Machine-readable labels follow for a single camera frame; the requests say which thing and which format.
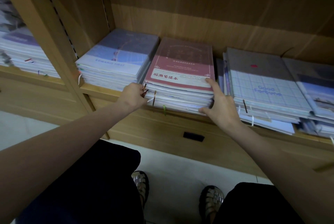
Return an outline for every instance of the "hand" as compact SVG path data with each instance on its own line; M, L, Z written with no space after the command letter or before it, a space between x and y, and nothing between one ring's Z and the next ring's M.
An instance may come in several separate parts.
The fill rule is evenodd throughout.
M213 89L214 104L211 109L202 107L198 111L206 114L211 120L220 127L224 132L229 134L238 126L242 125L239 115L236 111L236 105L233 97L226 96L220 90L218 83L210 78L205 79Z
M138 110L142 105L147 104L147 99L141 95L144 93L144 87L138 83L130 83L126 86L116 104L122 105L127 113Z

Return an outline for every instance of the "cabinet handle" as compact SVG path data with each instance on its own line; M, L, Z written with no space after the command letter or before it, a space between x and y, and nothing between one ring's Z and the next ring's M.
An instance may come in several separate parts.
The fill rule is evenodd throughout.
M184 132L183 137L187 139L192 139L194 141L203 142L204 136L196 133Z

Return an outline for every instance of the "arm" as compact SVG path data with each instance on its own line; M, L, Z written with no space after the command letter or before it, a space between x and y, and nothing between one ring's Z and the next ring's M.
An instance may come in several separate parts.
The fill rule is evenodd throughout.
M147 103L131 83L116 103L0 151L0 223L10 223L118 121Z
M334 184L293 159L240 121L233 98L211 79L214 105L200 108L235 140L273 182L305 223L334 223Z

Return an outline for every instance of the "left arm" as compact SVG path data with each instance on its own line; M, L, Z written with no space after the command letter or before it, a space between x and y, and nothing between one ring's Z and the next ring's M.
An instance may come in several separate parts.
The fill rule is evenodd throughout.
M10 223L118 121L147 103L126 86L116 103L0 151L0 223Z

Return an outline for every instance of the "black pants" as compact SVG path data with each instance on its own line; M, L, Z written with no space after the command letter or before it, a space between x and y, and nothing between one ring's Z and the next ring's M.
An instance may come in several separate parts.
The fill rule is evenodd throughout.
M16 223L142 223L139 193L131 178L139 163L138 151L99 140L23 210ZM252 220L303 223L274 186L237 184L214 224Z

